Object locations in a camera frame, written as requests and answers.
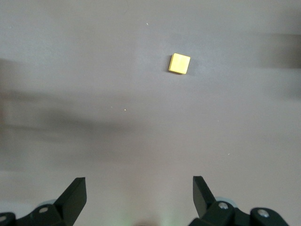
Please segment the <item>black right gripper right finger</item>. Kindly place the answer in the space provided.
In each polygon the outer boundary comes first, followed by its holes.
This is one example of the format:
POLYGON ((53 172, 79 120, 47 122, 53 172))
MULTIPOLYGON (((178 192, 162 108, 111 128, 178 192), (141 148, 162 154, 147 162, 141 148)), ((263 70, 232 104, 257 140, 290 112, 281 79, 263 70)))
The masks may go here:
POLYGON ((249 226, 250 216, 227 201, 217 201, 202 176, 193 177, 193 202, 198 217, 191 226, 249 226))

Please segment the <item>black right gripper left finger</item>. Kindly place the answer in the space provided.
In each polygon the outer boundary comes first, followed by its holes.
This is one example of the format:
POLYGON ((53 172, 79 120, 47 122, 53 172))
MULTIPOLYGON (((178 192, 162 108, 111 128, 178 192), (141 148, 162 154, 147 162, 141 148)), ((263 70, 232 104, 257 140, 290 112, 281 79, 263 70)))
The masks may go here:
POLYGON ((44 204, 17 219, 16 226, 72 226, 87 202, 86 179, 76 178, 53 204, 44 204))

